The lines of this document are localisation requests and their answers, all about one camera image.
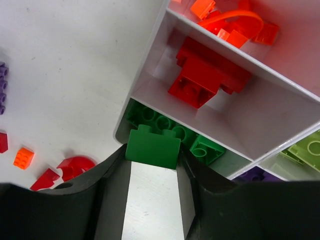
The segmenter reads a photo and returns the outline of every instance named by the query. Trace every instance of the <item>lego stud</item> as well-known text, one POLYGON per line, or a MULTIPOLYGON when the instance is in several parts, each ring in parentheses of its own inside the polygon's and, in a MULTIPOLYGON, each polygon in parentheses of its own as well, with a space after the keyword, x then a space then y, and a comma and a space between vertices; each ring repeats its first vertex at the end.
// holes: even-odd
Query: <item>lego stud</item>
POLYGON ((181 139, 181 142, 184 142, 187 138, 186 129, 183 126, 175 126, 172 128, 172 131, 175 132, 175 137, 181 139))
POLYGON ((149 122, 155 120, 157 117, 157 112, 152 110, 151 108, 145 106, 142 109, 142 118, 143 120, 149 122))
POLYGON ((7 68, 6 66, 0 66, 0 75, 1 76, 7 76, 9 72, 9 68, 7 68))
POLYGON ((171 129, 173 121, 165 116, 159 116, 155 121, 155 126, 158 130, 171 129))
POLYGON ((6 110, 6 107, 0 104, 0 115, 4 114, 5 110, 6 110))
POLYGON ((4 91, 7 88, 8 82, 0 78, 0 91, 4 91))
POLYGON ((207 155, 207 146, 199 144, 192 153, 196 158, 203 158, 207 155))
POLYGON ((7 95, 5 93, 0 93, 0 104, 6 101, 7 95))
POLYGON ((138 130, 140 133, 152 133, 152 127, 147 126, 147 125, 140 124, 138 126, 138 130))
POLYGON ((312 141, 307 146, 308 152, 314 156, 320 156, 320 141, 312 141))

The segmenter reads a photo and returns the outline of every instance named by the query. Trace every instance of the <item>orange curved piece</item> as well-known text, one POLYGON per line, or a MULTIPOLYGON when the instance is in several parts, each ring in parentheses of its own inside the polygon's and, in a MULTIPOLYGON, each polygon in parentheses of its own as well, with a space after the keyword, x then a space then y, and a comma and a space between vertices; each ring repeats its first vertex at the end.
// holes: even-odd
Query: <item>orange curved piece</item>
POLYGON ((206 28, 206 26, 212 23, 233 17, 239 17, 239 19, 235 22, 231 22, 229 25, 234 26, 233 29, 248 39, 255 37, 264 27, 263 19, 255 12, 248 10, 226 11, 212 18, 200 21, 198 24, 201 27, 206 28))

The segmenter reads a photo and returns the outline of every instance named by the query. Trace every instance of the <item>green lego brick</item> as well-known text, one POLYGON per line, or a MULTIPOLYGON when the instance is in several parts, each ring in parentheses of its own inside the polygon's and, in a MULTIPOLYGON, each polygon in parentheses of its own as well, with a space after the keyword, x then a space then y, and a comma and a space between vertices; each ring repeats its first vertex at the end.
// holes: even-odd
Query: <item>green lego brick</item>
POLYGON ((288 151, 288 148, 281 151, 280 152, 280 155, 285 157, 286 159, 289 159, 297 164, 300 164, 300 165, 304 165, 305 162, 302 161, 300 158, 296 157, 294 154, 292 154, 291 152, 288 151))
POLYGON ((174 128, 172 128, 172 131, 175 132, 175 137, 181 139, 181 142, 184 143, 188 149, 191 148, 198 136, 198 134, 194 131, 178 123, 174 128))
POLYGON ((170 118, 163 116, 147 106, 144 106, 138 101, 133 103, 126 115, 126 119, 136 128, 139 125, 152 127, 152 131, 155 134, 161 134, 163 130, 171 130, 176 124, 170 118))
POLYGON ((152 128, 139 125, 137 130, 131 130, 125 159, 153 165, 157 167, 176 169, 181 140, 176 133, 163 130, 162 135, 152 133, 152 128))
POLYGON ((200 162, 210 165, 214 160, 222 156, 226 149, 199 135, 191 146, 190 151, 200 162))
POLYGON ((320 130, 298 141, 288 151, 320 172, 320 130))

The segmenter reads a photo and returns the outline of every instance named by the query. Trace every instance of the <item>purple lego brick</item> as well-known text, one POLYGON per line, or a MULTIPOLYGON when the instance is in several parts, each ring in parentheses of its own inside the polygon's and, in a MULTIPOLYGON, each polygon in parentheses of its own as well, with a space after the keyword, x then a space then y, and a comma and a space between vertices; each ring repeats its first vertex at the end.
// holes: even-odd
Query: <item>purple lego brick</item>
POLYGON ((264 170, 256 166, 238 176, 234 181, 239 183, 262 181, 264 179, 264 172, 264 170))
POLYGON ((0 77, 0 93, 2 93, 8 86, 8 82, 4 80, 3 77, 0 77))
POLYGON ((262 180, 263 182, 282 182, 281 179, 277 178, 276 176, 273 176, 272 174, 268 172, 263 173, 264 179, 262 180))
POLYGON ((6 107, 0 104, 0 115, 4 114, 5 110, 6 110, 6 107))
POLYGON ((0 104, 3 104, 6 101, 7 95, 0 91, 0 104))
POLYGON ((244 178, 249 182, 254 182, 254 181, 261 181, 264 176, 264 171, 259 168, 259 167, 254 167, 250 169, 249 171, 245 172, 244 174, 240 175, 240 178, 244 178))
POLYGON ((9 72, 9 68, 7 68, 6 66, 0 66, 0 76, 4 77, 7 76, 9 72))

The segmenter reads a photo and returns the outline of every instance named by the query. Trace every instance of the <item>organizer compartment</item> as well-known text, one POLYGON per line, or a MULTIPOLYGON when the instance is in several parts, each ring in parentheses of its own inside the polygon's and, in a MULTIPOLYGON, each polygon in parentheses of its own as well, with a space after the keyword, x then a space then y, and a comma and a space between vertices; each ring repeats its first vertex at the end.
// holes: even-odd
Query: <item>organizer compartment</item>
POLYGON ((286 181, 319 181, 320 174, 308 164, 298 164, 283 156, 266 159, 259 166, 276 177, 286 181))
MULTIPOLYGON (((167 2, 169 8, 163 17, 160 16, 158 21, 161 24, 158 22, 153 30, 156 34, 153 33, 151 36, 155 37, 151 38, 151 47, 147 49, 124 104, 115 129, 115 139, 121 143, 128 142, 130 130, 134 126, 127 122, 124 116, 130 109, 133 99, 227 148, 226 154, 210 166, 225 177, 235 178, 259 165, 283 180, 318 179, 313 169, 298 169, 294 162, 280 156, 270 158, 320 128, 320 97, 313 94, 317 88, 313 82, 313 77, 316 76, 315 68, 312 67, 314 65, 311 65, 312 69, 306 67, 309 71, 305 72, 305 77, 299 76, 295 79, 298 73, 292 75, 292 79, 298 84, 301 84, 299 81, 305 81, 304 85, 301 85, 306 87, 306 90, 281 74, 287 77, 291 76, 285 71, 290 73, 298 71, 300 74, 300 71, 303 72, 301 66, 307 64, 309 58, 304 56, 301 64, 295 65, 297 58, 301 55, 299 45, 297 49, 291 48, 291 55, 288 55, 287 49, 281 49, 278 46, 282 39, 289 40, 288 36, 284 37, 283 34, 293 27, 293 22, 287 22, 289 28, 284 28, 287 15, 293 13, 297 16, 303 15, 300 23, 307 24, 305 20, 308 16, 305 13, 309 6, 304 6, 300 12, 294 10, 295 7, 288 3, 286 13, 280 16, 279 21, 276 18, 267 18, 268 16, 264 16, 265 13, 262 11, 259 14, 264 19, 280 26, 279 39, 271 47, 248 42, 241 49, 237 49, 197 25, 191 17, 183 15, 181 9, 186 2, 191 4, 191 1, 182 1, 182 5, 178 5, 178 8, 172 7, 172 3, 167 2), (170 86, 182 70, 176 64, 176 55, 186 37, 193 38, 250 71, 253 77, 244 90, 241 93, 229 95, 219 89, 218 93, 200 109, 169 94, 170 86), (284 61, 284 56, 289 56, 288 60, 284 61), (271 69, 265 64, 271 67, 277 65, 280 69, 276 67, 271 69), (283 167, 288 166, 288 172, 283 173, 286 170, 284 168, 279 170, 277 164, 272 167, 271 162, 283 167)), ((236 1, 224 2, 228 6, 231 6, 231 2, 237 5, 236 1)), ((262 2, 254 1, 254 3, 258 3, 256 5, 258 7, 262 2)), ((270 4, 277 5, 278 3, 265 2, 265 6, 270 4)), ((302 40, 305 41, 299 35, 292 41, 300 41, 299 44, 302 44, 302 40)), ((308 44, 305 44, 304 47, 311 58, 316 56, 316 50, 309 49, 308 44)))
MULTIPOLYGON (((176 55, 185 38, 194 35, 194 28, 167 12, 130 97, 249 160, 265 157, 319 122, 317 101, 286 82, 277 85, 259 76, 241 93, 220 89, 199 110, 168 94, 181 71, 176 55)), ((201 43, 207 37, 196 34, 201 43)))
MULTIPOLYGON (((201 31, 197 25, 199 18, 190 7, 195 0, 185 0, 181 4, 171 1, 168 8, 185 18, 185 21, 195 29, 201 31)), ((215 7, 221 12, 235 10, 238 0, 216 0, 215 7)), ((250 0, 252 10, 265 21, 279 26, 280 32, 274 45, 268 46, 248 41, 240 49, 216 37, 205 30, 213 41, 232 49, 250 61, 260 61, 261 67, 280 73, 306 90, 320 97, 320 69, 318 60, 320 55, 320 16, 317 9, 320 2, 316 0, 250 0)))

